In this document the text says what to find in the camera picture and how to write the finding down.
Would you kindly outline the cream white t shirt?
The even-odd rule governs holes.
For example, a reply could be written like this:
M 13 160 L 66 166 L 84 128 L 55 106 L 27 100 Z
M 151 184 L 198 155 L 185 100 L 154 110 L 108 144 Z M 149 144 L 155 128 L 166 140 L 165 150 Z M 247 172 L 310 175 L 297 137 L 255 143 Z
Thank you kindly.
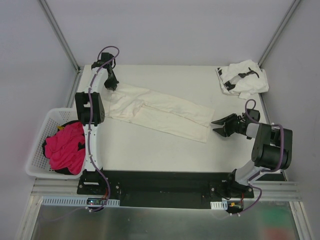
M 206 143 L 215 110 L 151 89 L 121 83 L 105 90 L 107 116 L 159 132 Z

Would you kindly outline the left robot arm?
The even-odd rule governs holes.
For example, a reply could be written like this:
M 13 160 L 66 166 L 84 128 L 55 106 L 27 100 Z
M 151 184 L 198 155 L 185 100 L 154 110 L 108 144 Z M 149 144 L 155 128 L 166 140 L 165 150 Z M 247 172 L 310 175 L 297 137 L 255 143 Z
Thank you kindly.
M 97 60 L 91 65 L 89 82 L 82 91 L 75 94 L 77 118 L 82 124 L 85 137 L 84 170 L 86 173 L 102 177 L 102 179 L 94 177 L 88 183 L 89 190 L 96 195 L 102 194 L 109 185 L 107 177 L 103 174 L 98 143 L 100 128 L 106 118 L 101 91 L 117 89 L 119 81 L 114 73 L 117 56 L 101 51 Z

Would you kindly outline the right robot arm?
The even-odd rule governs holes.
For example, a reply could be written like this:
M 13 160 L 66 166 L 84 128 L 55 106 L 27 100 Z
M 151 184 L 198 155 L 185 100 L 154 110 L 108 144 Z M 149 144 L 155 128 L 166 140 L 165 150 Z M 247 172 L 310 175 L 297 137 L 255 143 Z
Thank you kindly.
M 234 169 L 227 179 L 215 187 L 215 194 L 226 199 L 243 197 L 253 183 L 267 173 L 286 170 L 292 161 L 293 131 L 279 125 L 260 123 L 260 112 L 246 110 L 242 115 L 230 114 L 212 121 L 220 126 L 213 131 L 222 137 L 241 134 L 254 139 L 250 160 Z

